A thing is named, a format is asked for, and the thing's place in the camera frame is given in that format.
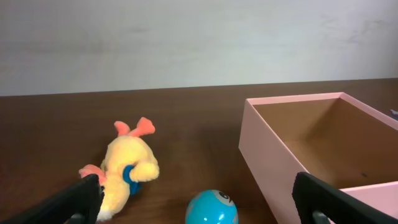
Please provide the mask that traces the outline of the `pink cardboard box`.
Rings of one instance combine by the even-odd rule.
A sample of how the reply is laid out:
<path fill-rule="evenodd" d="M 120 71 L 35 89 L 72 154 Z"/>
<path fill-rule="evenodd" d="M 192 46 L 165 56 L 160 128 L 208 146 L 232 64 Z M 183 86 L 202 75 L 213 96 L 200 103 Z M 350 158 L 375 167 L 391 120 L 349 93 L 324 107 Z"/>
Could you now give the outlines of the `pink cardboard box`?
<path fill-rule="evenodd" d="M 299 172 L 397 216 L 397 121 L 346 93 L 247 99 L 239 150 L 278 223 Z"/>

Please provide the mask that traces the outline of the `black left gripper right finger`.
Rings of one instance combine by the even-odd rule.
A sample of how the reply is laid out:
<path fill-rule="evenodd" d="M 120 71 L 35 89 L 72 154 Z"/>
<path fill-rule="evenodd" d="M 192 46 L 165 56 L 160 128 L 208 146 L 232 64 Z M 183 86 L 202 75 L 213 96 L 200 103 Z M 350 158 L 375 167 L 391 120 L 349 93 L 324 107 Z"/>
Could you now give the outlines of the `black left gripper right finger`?
<path fill-rule="evenodd" d="M 307 172 L 296 175 L 292 197 L 300 221 L 304 224 L 397 224 L 396 218 L 333 188 Z"/>

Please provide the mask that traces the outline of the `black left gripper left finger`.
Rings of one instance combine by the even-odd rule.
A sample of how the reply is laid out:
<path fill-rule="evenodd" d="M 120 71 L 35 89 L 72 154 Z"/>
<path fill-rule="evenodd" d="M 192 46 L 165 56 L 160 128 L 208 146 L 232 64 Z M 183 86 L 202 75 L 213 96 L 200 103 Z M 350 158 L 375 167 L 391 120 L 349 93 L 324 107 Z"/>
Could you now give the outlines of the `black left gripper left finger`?
<path fill-rule="evenodd" d="M 90 174 L 36 206 L 3 220 L 2 223 L 95 224 L 103 197 L 99 177 Z"/>

